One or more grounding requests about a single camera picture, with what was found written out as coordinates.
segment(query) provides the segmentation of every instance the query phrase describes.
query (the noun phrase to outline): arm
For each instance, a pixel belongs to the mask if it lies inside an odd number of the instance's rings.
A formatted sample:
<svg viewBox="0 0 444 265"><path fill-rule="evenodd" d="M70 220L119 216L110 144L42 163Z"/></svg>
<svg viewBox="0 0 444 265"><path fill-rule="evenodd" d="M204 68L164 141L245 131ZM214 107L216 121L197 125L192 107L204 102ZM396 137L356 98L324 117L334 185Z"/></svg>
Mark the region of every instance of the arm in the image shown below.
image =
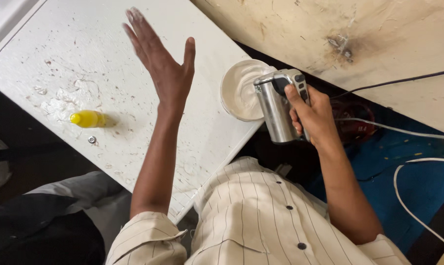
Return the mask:
<svg viewBox="0 0 444 265"><path fill-rule="evenodd" d="M308 106L294 87L288 85L284 90L294 106L290 114L297 133L302 132L303 125L319 152L331 223L354 244L374 241L378 234L384 234L384 230L360 189L344 152L333 120L330 99L308 86L311 103Z"/></svg>
<svg viewBox="0 0 444 265"><path fill-rule="evenodd" d="M184 63L179 65L138 9L127 10L126 15L133 30L124 24L125 32L149 71L160 99L152 139L133 190L131 218L147 211L167 214L179 122L194 76L195 41L192 37L186 41Z"/></svg>

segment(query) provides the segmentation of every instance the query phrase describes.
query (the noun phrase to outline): yellow bottle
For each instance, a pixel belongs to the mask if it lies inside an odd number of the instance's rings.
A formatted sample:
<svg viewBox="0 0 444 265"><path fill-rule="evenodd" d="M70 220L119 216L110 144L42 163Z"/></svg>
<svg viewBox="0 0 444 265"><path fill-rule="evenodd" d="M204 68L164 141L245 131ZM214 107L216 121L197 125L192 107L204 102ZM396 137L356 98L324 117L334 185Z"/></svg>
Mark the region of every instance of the yellow bottle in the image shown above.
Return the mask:
<svg viewBox="0 0 444 265"><path fill-rule="evenodd" d="M106 125L106 115L93 110L82 110L73 113L70 121L81 128L96 128Z"/></svg>

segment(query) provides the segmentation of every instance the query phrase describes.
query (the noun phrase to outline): small metal washer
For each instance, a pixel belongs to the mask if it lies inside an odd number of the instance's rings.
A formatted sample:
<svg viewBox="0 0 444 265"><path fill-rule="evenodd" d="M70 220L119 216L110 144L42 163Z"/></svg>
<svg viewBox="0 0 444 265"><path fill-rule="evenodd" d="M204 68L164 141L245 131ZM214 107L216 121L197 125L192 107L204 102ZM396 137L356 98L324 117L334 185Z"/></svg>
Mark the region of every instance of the small metal washer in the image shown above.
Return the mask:
<svg viewBox="0 0 444 265"><path fill-rule="evenodd" d="M89 143L95 143L97 141L97 139L96 139L96 137L94 137L94 136L90 136L89 138L88 138L88 142Z"/></svg>

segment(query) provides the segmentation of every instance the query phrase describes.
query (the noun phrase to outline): striped shirt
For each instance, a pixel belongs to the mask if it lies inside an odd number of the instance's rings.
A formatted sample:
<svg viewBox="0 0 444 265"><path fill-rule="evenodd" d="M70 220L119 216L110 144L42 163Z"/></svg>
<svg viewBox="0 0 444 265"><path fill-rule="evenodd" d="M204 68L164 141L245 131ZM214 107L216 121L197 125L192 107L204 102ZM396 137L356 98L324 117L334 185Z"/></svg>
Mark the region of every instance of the striped shirt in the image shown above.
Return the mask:
<svg viewBox="0 0 444 265"><path fill-rule="evenodd" d="M384 235L354 245L328 220L326 204L263 168L254 158L225 166L200 188L191 256L186 231L162 213L132 218L115 239L107 264L405 265Z"/></svg>

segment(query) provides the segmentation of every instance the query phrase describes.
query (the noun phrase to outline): white cord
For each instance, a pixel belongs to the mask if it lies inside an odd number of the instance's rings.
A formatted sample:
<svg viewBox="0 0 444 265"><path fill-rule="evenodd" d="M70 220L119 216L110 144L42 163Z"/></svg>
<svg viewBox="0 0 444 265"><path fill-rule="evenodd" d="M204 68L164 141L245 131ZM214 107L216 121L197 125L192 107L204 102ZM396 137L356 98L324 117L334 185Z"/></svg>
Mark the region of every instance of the white cord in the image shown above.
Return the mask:
<svg viewBox="0 0 444 265"><path fill-rule="evenodd" d="M421 161L442 161L444 162L444 159L438 159L438 158L425 158L425 159L415 159L415 160L410 160L407 161L406 163L411 163L411 162L421 162ZM419 222L422 226L424 226L426 229L428 229L428 231L430 231L433 235L435 235L437 238L439 238L441 241L443 241L444 243L444 239L442 237L440 237L440 235L438 235L435 231L431 230L431 228L429 228L427 225L425 225L422 221L420 221L415 215L412 214L412 212L410 212L410 210L405 206L405 204L402 202L402 199L399 196L399 190L397 189L397 174L399 173L399 170L403 167L404 165L400 165L399 167L397 167L397 169L395 170L395 174L394 174L394 188L395 188L395 194L397 195L397 198L399 199L400 204L402 204L403 208L415 219L417 220L417 222Z"/></svg>
<svg viewBox="0 0 444 265"><path fill-rule="evenodd" d="M407 131L407 130L403 130L403 129L398 129L398 128L390 127L390 126L387 126L387 125L384 125L384 124L380 124L380 123L366 121L366 120L359 119L359 118L343 118L343 119L335 119L335 120L336 121L360 121L360 122L364 122L364 123L374 124L376 126L379 126L379 127L382 127L382 128L386 128L386 129L390 129L390 130L393 130L393 131L397 131L397 132L401 132L401 133L406 133L406 134L411 134L411 135L414 135L414 136L444 139L444 135L428 134L428 133L421 133L421 132L411 132L411 131Z"/></svg>

